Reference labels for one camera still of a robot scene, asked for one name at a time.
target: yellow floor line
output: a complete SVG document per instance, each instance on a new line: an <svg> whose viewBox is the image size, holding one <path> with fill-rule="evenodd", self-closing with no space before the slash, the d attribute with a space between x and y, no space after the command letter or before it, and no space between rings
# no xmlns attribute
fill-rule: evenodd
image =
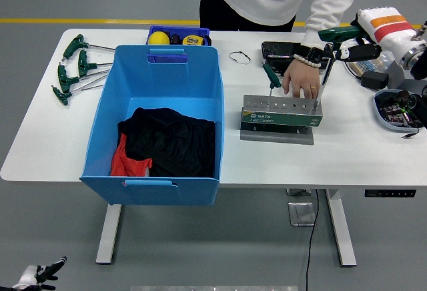
<svg viewBox="0 0 427 291"><path fill-rule="evenodd" d="M0 18L0 23L8 24L127 24L127 25L200 25L199 20L189 19L36 19L36 18ZM305 22L296 21L294 27L303 27ZM413 24L419 29L421 24Z"/></svg>

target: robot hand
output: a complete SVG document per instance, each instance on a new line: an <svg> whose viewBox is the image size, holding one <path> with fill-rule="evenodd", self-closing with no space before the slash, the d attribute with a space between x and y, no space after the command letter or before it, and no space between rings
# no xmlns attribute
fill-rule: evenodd
<svg viewBox="0 0 427 291"><path fill-rule="evenodd" d="M44 284L46 280L56 281L57 276L54 276L66 263L67 257L62 257L50 266L28 266L22 274L19 282L12 287L12 290L25 291L41 291L54 290L54 286Z"/></svg>

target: hand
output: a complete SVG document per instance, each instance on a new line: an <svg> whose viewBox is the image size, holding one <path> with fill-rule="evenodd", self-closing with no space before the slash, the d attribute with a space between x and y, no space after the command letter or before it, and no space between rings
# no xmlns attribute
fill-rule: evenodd
<svg viewBox="0 0 427 291"><path fill-rule="evenodd" d="M285 94L289 93L292 85L292 97L300 97L301 89L306 99L315 99L319 87L319 69L306 65L297 59L293 60L283 75L282 87Z"/></svg>

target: tool holder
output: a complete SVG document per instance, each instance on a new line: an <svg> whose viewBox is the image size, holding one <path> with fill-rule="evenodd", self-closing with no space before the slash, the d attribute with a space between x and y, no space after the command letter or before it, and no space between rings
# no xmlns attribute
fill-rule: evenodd
<svg viewBox="0 0 427 291"><path fill-rule="evenodd" d="M323 113L314 99L244 95L240 139L313 145Z"/></svg>

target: black cloth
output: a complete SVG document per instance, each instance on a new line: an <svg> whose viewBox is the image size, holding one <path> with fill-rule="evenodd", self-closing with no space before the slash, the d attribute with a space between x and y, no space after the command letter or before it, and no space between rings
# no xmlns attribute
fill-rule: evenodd
<svg viewBox="0 0 427 291"><path fill-rule="evenodd" d="M284 25L261 25L240 16L224 0L200 0L199 16L200 27L211 31L259 32L290 32L296 18Z"/></svg>
<svg viewBox="0 0 427 291"><path fill-rule="evenodd" d="M212 178L215 167L215 123L184 116L172 109L137 108L118 124L127 136L126 156L151 158L150 176Z"/></svg>

